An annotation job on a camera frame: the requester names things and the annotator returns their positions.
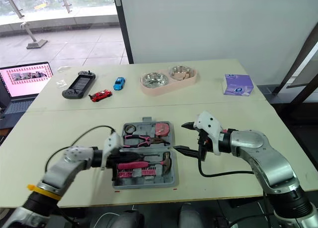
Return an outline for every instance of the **pink tape measure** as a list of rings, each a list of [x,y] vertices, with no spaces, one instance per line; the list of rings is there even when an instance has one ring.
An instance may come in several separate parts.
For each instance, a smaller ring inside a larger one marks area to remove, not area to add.
[[[155,135],[165,137],[169,134],[170,127],[167,123],[156,123]]]

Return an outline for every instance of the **laptop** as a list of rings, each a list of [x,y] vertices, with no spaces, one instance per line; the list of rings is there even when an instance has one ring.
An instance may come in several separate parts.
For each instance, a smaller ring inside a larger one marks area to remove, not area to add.
[[[0,118],[0,129],[15,126],[52,75],[48,62],[0,68],[0,79],[10,98]]]

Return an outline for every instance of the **pliers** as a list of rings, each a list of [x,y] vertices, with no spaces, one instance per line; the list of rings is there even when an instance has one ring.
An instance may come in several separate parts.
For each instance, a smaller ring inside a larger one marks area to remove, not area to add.
[[[143,140],[143,142],[137,144],[137,145],[124,145],[124,148],[139,148],[139,147],[148,147],[151,144],[161,144],[164,143],[164,145],[169,145],[170,143],[160,139],[160,138],[151,138],[150,136],[147,135],[125,135],[124,136],[125,140],[129,139],[138,139],[138,140]]]

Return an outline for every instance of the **red toy car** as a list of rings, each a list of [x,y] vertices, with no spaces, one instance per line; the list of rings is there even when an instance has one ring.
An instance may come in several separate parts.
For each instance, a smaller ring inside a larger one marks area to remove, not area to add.
[[[94,95],[88,95],[90,97],[90,99],[93,102],[99,102],[101,99],[107,98],[112,96],[113,94],[111,93],[110,90],[101,90],[97,93],[95,93]]]

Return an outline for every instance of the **laptop screen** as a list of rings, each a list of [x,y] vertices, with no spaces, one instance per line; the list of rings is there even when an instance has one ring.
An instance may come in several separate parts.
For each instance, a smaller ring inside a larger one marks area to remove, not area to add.
[[[52,77],[48,62],[0,68],[1,80],[10,97],[39,94]]]

